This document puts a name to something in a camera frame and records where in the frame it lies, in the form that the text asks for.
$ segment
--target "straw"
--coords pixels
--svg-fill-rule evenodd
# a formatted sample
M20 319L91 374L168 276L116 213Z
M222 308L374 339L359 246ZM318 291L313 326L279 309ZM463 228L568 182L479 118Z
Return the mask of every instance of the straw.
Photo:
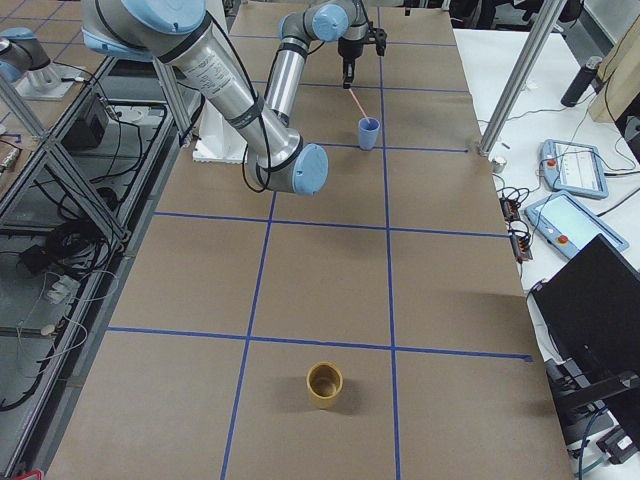
M364 108L362 108L362 105L360 105L360 102L358 101L358 97L356 97L356 94L354 93L353 88L349 89L349 93L351 93L351 96L353 97L353 101L356 102L356 105L358 105L358 108L362 112L362 116L364 116L364 118L367 119L367 122L369 122L370 117L365 113Z

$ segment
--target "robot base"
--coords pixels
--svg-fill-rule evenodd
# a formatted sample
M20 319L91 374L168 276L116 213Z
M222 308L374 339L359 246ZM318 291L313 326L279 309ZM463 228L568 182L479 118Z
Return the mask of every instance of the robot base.
M55 65L55 69L58 72L58 75L60 75L60 78L76 78L82 73L81 70L65 67L63 65ZM74 85L75 82L73 81L62 82L60 85L52 88L47 92L41 92L33 88L29 83L27 77L24 77L16 85L16 90L25 100L46 100L59 102L67 95L67 93L69 93L69 90L71 90L71 87L73 87Z

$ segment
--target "table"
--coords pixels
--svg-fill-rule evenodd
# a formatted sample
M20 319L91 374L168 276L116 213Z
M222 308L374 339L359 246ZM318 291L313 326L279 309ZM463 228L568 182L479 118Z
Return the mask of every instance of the table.
M489 120L516 58L524 45L526 34L457 30L455 35L469 82L469 89L473 95L476 114L481 120ZM562 109L559 99L571 83L578 68L579 65L564 39L559 34L552 34L529 77L528 88L521 93L511 117L532 110ZM590 89L583 98L591 93L593 91ZM508 161L507 167L501 173L506 185L532 189L537 187L538 151L541 143L547 138L569 140L575 135L575 142L596 145L600 154L612 167L632 166L615 150L617 146L622 154L633 158L627 144L620 140L620 134L615 126L596 123L588 115L585 117L588 104L587 100L562 112L532 113L521 119L507 122L501 133L501 141L496 144L492 152L492 156L501 155ZM486 126L486 123L480 123L481 127ZM637 163L635 163L635 168L640 168ZM607 178L610 191L607 199L580 198L580 201L596 213L604 211L637 188L640 184L639 177L640 175L626 178ZM526 200L521 211L526 205L545 198L549 194L548 187L543 183L542 187L533 192ZM638 208L640 208L640 195L632 197L618 209L603 217L614 230L629 241L631 246L623 252L623 255L636 268L640 266L640 244L638 244L640 226L635 221L635 212L638 211ZM565 257L550 246L540 234L536 234L532 251L534 260L526 262L523 269L522 286L525 290L539 280L550 279L566 263ZM558 358L555 349L548 341L544 321L532 300L529 302L529 307L544 358ZM590 460L595 460L598 456L599 450L593 446L592 450L587 451L585 464L588 465ZM624 465L599 467L589 476L596 480L607 478L630 480L637 478L639 472L640 455L636 454Z
M261 88L301 8L240 9ZM571 478L448 16L370 14L377 148L326 45L291 115L331 159L316 197L181 153L48 479ZM346 379L333 411L306 399L320 360Z

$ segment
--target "metal frame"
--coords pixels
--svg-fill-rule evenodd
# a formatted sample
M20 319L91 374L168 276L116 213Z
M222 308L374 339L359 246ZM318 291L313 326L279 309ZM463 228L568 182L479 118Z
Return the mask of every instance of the metal frame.
M547 42L547 38L549 38L549 34L558 18L560 18L560 13L566 2L567 0L547 0L542 5L540 15L534 23L524 47L522 47L516 65L509 76L509 80L507 80L500 100L498 100L487 129L482 136L478 147L480 155L487 157L498 141L498 136L507 122L509 114L522 91L522 87Z
M192 131L191 118L187 113L187 107L182 98L182 94L178 89L178 80L173 68L165 65L157 58L153 59L153 68L160 80L160 87L164 93L167 103L169 104L169 110L171 110L173 117L178 126L181 138L183 138L181 147L186 147L191 143Z

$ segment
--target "white table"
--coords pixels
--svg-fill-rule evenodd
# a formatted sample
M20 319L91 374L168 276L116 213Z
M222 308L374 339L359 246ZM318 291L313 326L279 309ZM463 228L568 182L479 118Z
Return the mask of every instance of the white table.
M520 32L495 32L456 30L456 41L462 57L469 90L473 95L473 104L479 120L489 120L502 90L513 69L515 61L524 45L527 34ZM574 59L564 39L553 34L543 49L527 82L527 88L521 93L511 117L524 112L539 109L561 109L560 98L578 71L579 64ZM540 112L511 120L505 125L500 140L491 152L490 158L502 156L507 159L507 166L501 173L507 186L538 186L537 169L539 149L542 142L553 138L596 145L603 158L613 168L630 167L632 164L615 151L633 159L627 144L620 139L620 134L613 124L596 123L585 113L589 100L572 109L562 112ZM486 122L480 122L481 129ZM640 175L629 177L607 178L609 197L604 200L580 198L594 213L600 213L613 206L627 193L640 185ZM533 192L521 208L546 198L550 189L542 181L542 186ZM640 224L637 221L640 210L640 193L626 201L611 213L603 216L603 220L622 235L630 247L623 255L635 267L640 267ZM534 260L526 262L523 267L522 286L528 290L542 279L550 279L565 264L566 258L558 250L549 245L539 234L535 234L532 246ZM546 329L535 305L530 301L530 312L536 326L541 351L545 360L551 358L553 349L545 342ZM585 454L584 465L589 465L600 455L595 444L590 445ZM634 455L625 464L614 466L606 464L596 468L586 477L591 480L636 480L640 478L640 454Z

